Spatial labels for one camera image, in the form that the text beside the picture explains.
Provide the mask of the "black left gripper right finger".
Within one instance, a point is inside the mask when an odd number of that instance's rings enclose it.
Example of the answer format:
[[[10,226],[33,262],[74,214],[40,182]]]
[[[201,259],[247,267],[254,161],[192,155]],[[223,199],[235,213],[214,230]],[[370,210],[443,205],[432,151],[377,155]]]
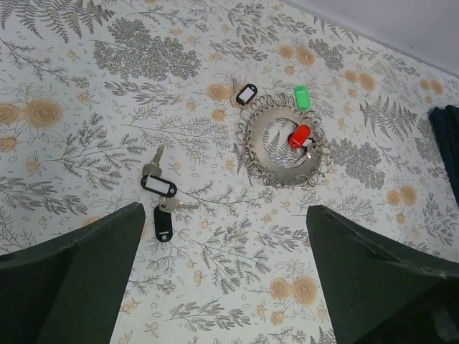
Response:
[[[306,226],[338,343],[458,342],[458,263],[323,205]]]

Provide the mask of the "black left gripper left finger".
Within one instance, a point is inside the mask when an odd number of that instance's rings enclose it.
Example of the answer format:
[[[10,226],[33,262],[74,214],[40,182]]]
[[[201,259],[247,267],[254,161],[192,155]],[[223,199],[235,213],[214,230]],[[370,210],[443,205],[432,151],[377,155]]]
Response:
[[[145,220],[133,202],[1,256],[1,342],[109,343]]]

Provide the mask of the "large metal keyring disc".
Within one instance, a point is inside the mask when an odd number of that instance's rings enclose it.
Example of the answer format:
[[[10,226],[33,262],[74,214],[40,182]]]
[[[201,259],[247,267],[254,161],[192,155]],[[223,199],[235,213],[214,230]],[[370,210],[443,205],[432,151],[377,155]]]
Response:
[[[299,125],[312,133],[295,150],[289,136]],[[292,96],[283,93],[256,98],[240,113],[235,128],[237,169],[244,168],[251,182],[273,188],[317,186],[331,165],[331,149],[322,120],[312,110],[299,110]]]

